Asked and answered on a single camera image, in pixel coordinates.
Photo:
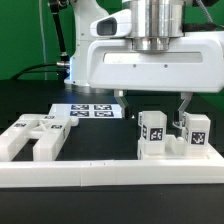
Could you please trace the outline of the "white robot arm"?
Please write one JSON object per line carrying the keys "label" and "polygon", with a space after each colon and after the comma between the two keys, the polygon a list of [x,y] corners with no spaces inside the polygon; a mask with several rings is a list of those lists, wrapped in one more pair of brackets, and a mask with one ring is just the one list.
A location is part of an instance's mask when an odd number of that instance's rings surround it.
{"label": "white robot arm", "polygon": [[200,0],[122,0],[108,14],[95,0],[73,4],[78,40],[69,82],[112,89],[128,118],[127,90],[179,92],[183,113],[191,96],[224,89],[224,31],[212,22],[185,24],[184,8]]}

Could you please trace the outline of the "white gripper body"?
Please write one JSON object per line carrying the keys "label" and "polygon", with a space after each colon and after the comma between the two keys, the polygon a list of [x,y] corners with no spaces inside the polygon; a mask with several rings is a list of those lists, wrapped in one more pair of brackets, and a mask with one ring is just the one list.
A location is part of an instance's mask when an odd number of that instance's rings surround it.
{"label": "white gripper body", "polygon": [[92,22],[90,86],[114,90],[218,92],[224,31],[184,32],[180,8],[127,8]]}

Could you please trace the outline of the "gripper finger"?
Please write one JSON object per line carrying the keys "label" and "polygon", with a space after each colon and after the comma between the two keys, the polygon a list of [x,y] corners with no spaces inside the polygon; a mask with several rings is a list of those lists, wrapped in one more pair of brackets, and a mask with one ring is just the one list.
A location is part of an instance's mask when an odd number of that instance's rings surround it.
{"label": "gripper finger", "polygon": [[121,107],[122,117],[128,119],[130,117],[130,109],[128,101],[126,100],[126,92],[124,90],[115,90],[114,97]]}
{"label": "gripper finger", "polygon": [[179,106],[178,110],[175,112],[175,121],[184,117],[185,110],[186,110],[187,106],[189,105],[189,103],[192,99],[192,95],[193,95],[192,92],[182,92],[180,94],[182,103]]}

